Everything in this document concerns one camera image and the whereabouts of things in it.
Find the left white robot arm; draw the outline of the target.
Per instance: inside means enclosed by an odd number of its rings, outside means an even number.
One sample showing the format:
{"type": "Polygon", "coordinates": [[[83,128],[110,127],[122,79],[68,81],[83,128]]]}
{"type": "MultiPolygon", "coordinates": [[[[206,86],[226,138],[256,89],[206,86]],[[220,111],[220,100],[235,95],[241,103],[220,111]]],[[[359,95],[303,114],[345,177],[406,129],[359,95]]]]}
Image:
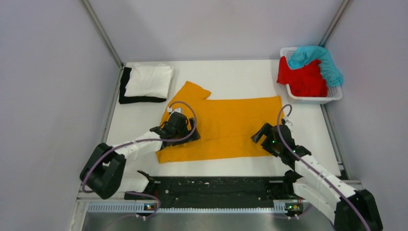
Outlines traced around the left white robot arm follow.
{"type": "Polygon", "coordinates": [[[98,144],[80,173],[82,192],[108,199],[120,188],[126,165],[138,156],[200,139],[196,115],[188,118],[179,109],[169,115],[162,125],[131,141],[115,147],[104,142],[98,144]]]}

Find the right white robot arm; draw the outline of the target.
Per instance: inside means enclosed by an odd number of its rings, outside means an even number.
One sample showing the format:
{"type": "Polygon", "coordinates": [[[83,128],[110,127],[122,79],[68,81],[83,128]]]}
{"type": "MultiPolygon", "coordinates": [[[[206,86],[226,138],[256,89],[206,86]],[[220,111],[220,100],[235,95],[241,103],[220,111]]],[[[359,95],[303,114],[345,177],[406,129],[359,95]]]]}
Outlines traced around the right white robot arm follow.
{"type": "Polygon", "coordinates": [[[251,139],[258,143],[262,137],[262,148],[290,168],[285,173],[288,181],[282,185],[286,197],[307,200],[337,231],[383,230],[373,194],[352,187],[326,170],[307,148],[295,144],[286,125],[265,123],[251,139]]]}

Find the yellow t shirt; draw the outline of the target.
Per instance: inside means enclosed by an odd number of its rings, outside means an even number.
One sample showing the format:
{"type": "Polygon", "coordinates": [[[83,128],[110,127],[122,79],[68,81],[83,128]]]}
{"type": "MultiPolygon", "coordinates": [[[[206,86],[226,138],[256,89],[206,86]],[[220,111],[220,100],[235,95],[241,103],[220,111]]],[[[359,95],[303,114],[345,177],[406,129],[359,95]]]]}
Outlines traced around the yellow t shirt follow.
{"type": "Polygon", "coordinates": [[[280,96],[210,100],[211,92],[187,81],[170,101],[186,117],[197,117],[200,139],[156,152],[160,164],[238,157],[268,156],[251,137],[265,123],[276,125],[280,96]]]}

